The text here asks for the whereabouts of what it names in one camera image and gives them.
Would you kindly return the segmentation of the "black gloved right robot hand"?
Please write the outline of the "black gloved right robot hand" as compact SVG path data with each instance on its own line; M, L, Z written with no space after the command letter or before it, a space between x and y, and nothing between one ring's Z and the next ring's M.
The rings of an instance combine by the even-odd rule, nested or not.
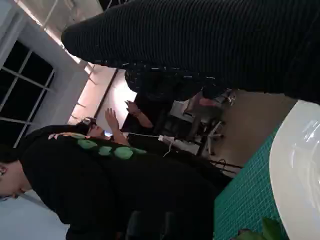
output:
M320 102L317 0L131 0L68 26L86 62Z

